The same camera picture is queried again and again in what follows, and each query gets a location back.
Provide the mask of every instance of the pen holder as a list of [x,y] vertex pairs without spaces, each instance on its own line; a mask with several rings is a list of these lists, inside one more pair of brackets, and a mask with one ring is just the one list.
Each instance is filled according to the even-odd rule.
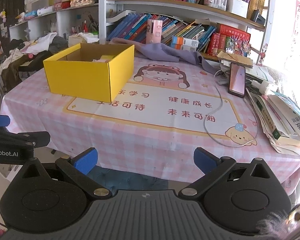
[[162,21],[160,20],[148,20],[146,44],[160,43],[162,35]]
[[220,10],[225,11],[227,0],[204,0],[203,3],[205,6],[214,7]]

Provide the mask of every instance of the charging cable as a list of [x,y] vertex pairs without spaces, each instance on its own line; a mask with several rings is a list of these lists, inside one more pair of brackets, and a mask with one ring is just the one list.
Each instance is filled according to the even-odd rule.
[[[220,96],[221,103],[220,103],[220,106],[219,106],[216,110],[213,110],[211,113],[207,114],[207,116],[212,115],[212,114],[218,112],[218,111],[223,107],[223,99],[222,99],[221,93],[220,93],[220,91],[219,91],[219,89],[218,89],[218,87],[217,87],[216,81],[215,81],[215,78],[216,78],[217,74],[218,74],[220,71],[222,71],[222,70],[217,71],[217,72],[215,73],[215,75],[213,76],[213,83],[214,83],[214,87],[215,87],[216,90],[218,91],[218,94],[219,94],[219,96]],[[258,133],[259,133],[259,121],[258,121],[257,115],[256,115],[256,113],[254,112],[254,110],[252,109],[252,107],[250,106],[250,104],[248,103],[248,101],[247,101],[246,99],[244,99],[244,102],[245,102],[245,104],[248,106],[248,108],[252,111],[253,116],[254,116],[254,118],[255,118],[256,121],[257,121],[257,135],[256,135],[251,141],[248,141],[248,142],[246,142],[246,143],[243,144],[243,145],[237,145],[237,146],[226,145],[226,144],[224,144],[223,142],[220,142],[220,141],[218,141],[217,139],[215,139],[215,138],[212,136],[212,134],[209,133],[209,131],[208,131],[207,127],[206,127],[206,120],[207,120],[207,118],[205,118],[204,121],[203,121],[203,127],[204,127],[205,131],[207,132],[207,134],[211,137],[212,140],[214,140],[216,143],[221,144],[221,145],[226,146],[226,147],[239,148],[239,147],[246,146],[246,145],[249,144],[249,143],[252,143],[252,142],[258,137]]]

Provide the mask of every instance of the red book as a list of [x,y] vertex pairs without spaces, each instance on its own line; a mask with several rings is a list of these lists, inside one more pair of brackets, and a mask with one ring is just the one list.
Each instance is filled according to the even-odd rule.
[[220,33],[213,33],[207,49],[207,54],[210,56],[218,55],[218,46],[220,40]]
[[225,36],[224,34],[220,35],[220,40],[219,40],[219,46],[218,46],[218,48],[221,49],[222,51],[225,49],[226,38],[227,38],[227,36]]
[[[154,20],[156,19],[156,17],[157,16],[154,14],[149,18],[149,20]],[[134,39],[138,36],[138,34],[147,28],[147,25],[148,25],[148,21],[146,21],[143,25],[140,26],[139,29],[136,30],[135,33],[133,33],[133,35],[129,38],[129,41],[134,41]]]
[[217,30],[218,33],[223,34],[227,37],[236,37],[239,39],[239,41],[250,41],[250,33],[244,32],[242,30],[239,30],[237,28],[224,25],[224,24],[217,24]]

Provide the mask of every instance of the table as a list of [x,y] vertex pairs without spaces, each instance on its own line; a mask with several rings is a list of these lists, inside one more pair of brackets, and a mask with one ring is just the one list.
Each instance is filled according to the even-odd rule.
[[11,118],[10,132],[46,130],[48,147],[70,156],[95,147],[101,167],[168,180],[191,183],[203,175],[193,161],[196,147],[240,163],[261,157],[290,195],[300,179],[300,155],[277,153],[261,128],[256,142],[240,148],[207,135],[203,118],[227,145],[238,145],[234,135],[253,138],[257,131],[243,99],[224,87],[223,108],[205,116],[220,104],[212,78],[200,66],[136,58],[133,76],[108,104],[50,93],[42,69],[5,95],[1,114]]

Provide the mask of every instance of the blue gripper pad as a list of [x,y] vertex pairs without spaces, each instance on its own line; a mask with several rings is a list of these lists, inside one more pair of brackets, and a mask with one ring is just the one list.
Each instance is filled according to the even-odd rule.
[[89,148],[78,156],[71,159],[71,164],[84,175],[87,175],[98,162],[98,151],[95,148]]

